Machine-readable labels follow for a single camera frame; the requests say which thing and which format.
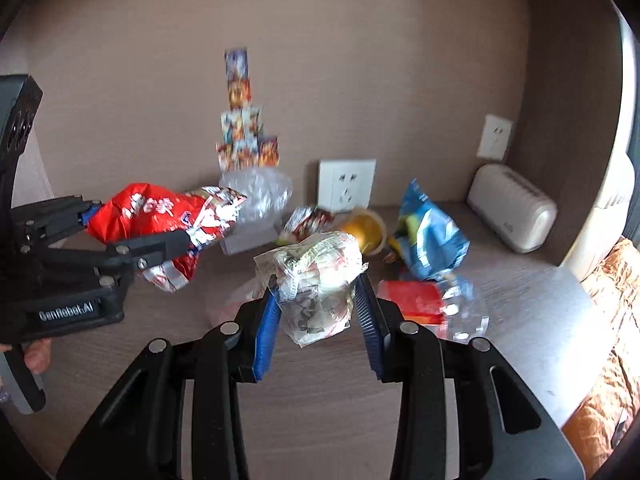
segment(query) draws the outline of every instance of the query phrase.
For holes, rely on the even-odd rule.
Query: metal bolt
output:
[[[418,333],[418,326],[413,321],[403,321],[400,323],[400,330],[405,334],[413,335]]]
[[[233,335],[240,330],[240,325],[235,321],[227,321],[220,326],[220,332],[224,335]]]
[[[160,352],[164,352],[164,349],[166,348],[166,341],[164,339],[154,339],[149,343],[148,348],[152,354],[159,354]]]
[[[487,352],[488,349],[491,348],[491,343],[489,343],[484,337],[476,337],[473,339],[471,344],[476,350],[481,352]]]
[[[116,280],[113,279],[113,276],[100,276],[98,283],[100,286],[113,286],[116,284]]]

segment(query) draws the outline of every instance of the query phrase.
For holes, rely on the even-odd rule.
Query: table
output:
[[[571,275],[533,252],[515,254],[463,204],[443,204],[471,240],[459,271],[484,297],[486,336],[561,425],[588,393],[611,348],[597,308]],[[395,224],[397,209],[378,210]],[[85,237],[74,246],[94,243]],[[47,407],[7,416],[35,459],[55,471],[87,418],[133,358],[153,338],[173,343],[201,337],[231,319],[228,295],[254,275],[252,257],[203,254],[196,278],[176,294],[138,280],[124,322],[60,338],[45,376]],[[369,275],[392,279],[379,256]],[[400,386],[370,371],[357,322],[304,349],[282,330],[271,370],[260,384],[240,384],[242,427],[253,480],[388,479]]]

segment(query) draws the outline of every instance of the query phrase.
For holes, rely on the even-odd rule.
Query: white wall switch plate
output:
[[[376,160],[321,160],[318,206],[332,212],[368,207]]]
[[[484,120],[482,139],[478,146],[478,156],[491,160],[502,160],[507,150],[513,122],[488,114]]]

